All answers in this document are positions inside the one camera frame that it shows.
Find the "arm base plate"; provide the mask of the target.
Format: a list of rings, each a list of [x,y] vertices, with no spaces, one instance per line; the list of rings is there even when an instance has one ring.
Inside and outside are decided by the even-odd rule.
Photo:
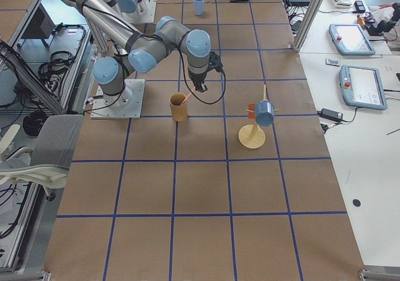
[[[102,98],[94,101],[94,110],[90,112],[91,118],[140,118],[146,81],[144,79],[125,79],[124,82],[125,89],[120,96],[104,95],[101,87],[97,87],[96,94],[102,96]]]
[[[131,24],[153,23],[156,13],[155,0],[118,0],[119,8],[125,18]]]

